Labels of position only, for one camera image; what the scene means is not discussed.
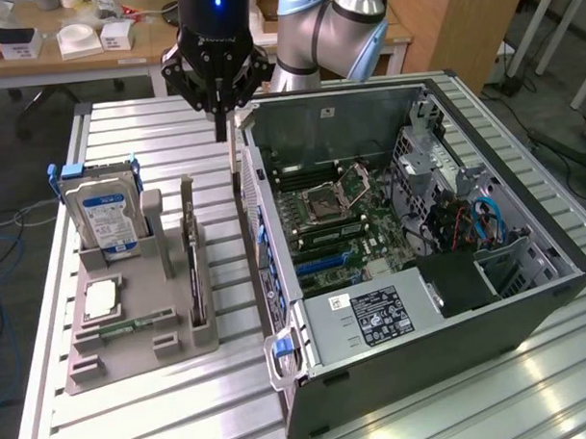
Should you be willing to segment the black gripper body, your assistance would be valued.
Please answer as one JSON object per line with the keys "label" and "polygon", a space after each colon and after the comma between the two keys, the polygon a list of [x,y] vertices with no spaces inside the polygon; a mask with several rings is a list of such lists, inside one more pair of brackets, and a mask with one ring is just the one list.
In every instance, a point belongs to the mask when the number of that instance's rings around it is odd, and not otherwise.
{"label": "black gripper body", "polygon": [[177,0],[178,47],[202,79],[233,86],[253,51],[250,0]]}

